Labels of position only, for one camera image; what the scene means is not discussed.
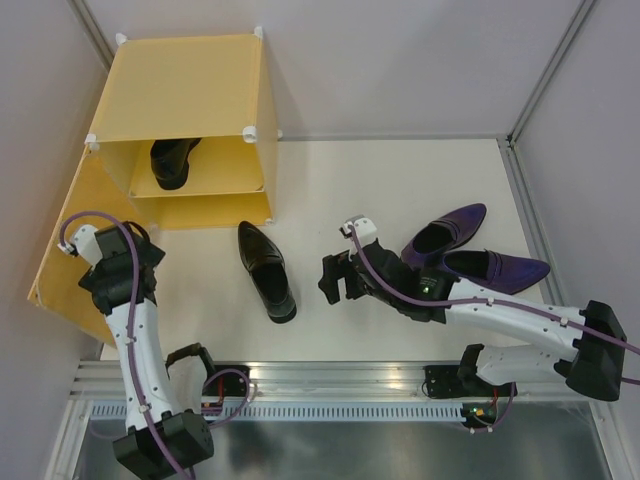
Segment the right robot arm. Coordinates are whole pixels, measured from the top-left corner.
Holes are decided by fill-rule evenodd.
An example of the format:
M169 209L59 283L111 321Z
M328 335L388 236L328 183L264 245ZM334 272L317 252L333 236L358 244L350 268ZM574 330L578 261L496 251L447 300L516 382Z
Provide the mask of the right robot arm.
M545 305L491 290L442 270L415 271L378 242L322 260L318 282L329 304L371 296L413 321L474 327L518 340L514 347L466 347L453 386L428 374L433 398L506 395L518 383L559 381L587 398L620 397L626 335L612 308Z

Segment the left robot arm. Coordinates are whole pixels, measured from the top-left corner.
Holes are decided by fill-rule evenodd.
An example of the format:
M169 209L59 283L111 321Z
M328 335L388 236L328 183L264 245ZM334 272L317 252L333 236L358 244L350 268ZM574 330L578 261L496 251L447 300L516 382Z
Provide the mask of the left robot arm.
M170 379L155 297L163 251L129 223L103 229L85 224L72 239L90 266L78 284L105 318L125 386L126 433L112 443L116 460L139 479L194 478L195 465L212 457L214 445L204 417L179 395L209 395L218 372L198 361L186 368L185 386Z

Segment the black pointed loafer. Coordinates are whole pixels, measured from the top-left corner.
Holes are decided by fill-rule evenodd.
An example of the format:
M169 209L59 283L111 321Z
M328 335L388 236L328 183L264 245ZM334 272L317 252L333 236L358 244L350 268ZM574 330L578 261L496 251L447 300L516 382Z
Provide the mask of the black pointed loafer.
M240 260L272 322L285 324L297 314L285 270L285 260L276 244L255 225L241 221L237 239Z

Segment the black leather shoe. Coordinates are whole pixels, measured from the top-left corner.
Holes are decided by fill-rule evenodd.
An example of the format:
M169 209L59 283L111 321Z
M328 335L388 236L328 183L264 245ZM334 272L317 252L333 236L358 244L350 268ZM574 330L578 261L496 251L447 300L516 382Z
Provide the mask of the black leather shoe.
M188 179L189 155L201 138L156 140L150 150L151 171L163 190L183 187Z

